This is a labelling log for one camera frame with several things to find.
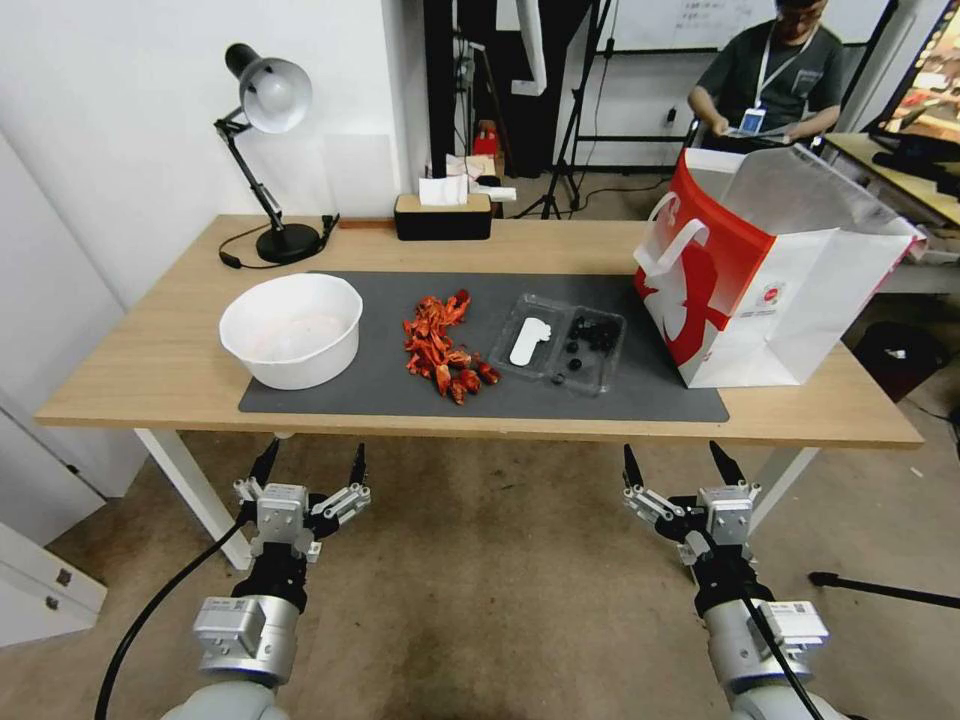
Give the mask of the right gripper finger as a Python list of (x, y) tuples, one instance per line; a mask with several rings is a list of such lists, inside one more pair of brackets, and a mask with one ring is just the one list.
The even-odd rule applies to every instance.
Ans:
[(647, 488), (631, 446), (623, 445), (623, 501), (637, 517), (660, 536), (685, 536), (686, 512), (679, 505)]
[(709, 449), (723, 481), (721, 487), (709, 490), (709, 502), (711, 504), (753, 504), (760, 493), (760, 486), (747, 482), (737, 461), (716, 441), (709, 442)]

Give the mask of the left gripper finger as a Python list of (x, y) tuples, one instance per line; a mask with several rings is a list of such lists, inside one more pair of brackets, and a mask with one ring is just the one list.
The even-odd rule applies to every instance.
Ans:
[(241, 503), (256, 502), (263, 494), (279, 448), (280, 440), (272, 439), (254, 460), (247, 476), (237, 479), (233, 483), (234, 492)]
[(326, 499), (314, 503), (310, 519), (343, 527), (364, 511), (371, 501), (371, 488), (367, 484), (366, 446), (361, 442), (355, 452), (348, 483)]

